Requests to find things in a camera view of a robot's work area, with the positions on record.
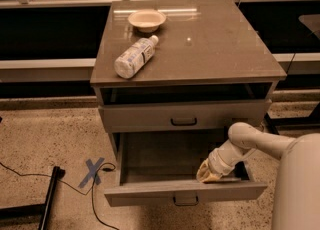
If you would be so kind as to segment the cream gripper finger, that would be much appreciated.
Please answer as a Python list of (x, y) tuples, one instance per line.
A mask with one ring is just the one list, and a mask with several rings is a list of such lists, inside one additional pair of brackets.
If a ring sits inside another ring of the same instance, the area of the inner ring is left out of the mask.
[(212, 171), (209, 167), (209, 161), (204, 160), (196, 174), (196, 179), (201, 183), (210, 183), (218, 181), (222, 175), (215, 171)]

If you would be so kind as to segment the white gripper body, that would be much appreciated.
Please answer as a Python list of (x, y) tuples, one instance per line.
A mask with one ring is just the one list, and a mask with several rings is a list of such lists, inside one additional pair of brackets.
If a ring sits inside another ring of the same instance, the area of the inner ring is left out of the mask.
[(227, 176), (234, 170), (237, 159), (232, 149), (215, 148), (208, 156), (209, 169), (217, 176)]

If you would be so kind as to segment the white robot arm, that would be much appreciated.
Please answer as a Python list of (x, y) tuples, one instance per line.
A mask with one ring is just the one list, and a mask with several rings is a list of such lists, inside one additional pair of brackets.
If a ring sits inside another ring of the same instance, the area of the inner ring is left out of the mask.
[(272, 230), (320, 230), (320, 134), (298, 138), (264, 133), (238, 122), (228, 129), (228, 139), (201, 163), (196, 179), (220, 180), (255, 151), (279, 161)]

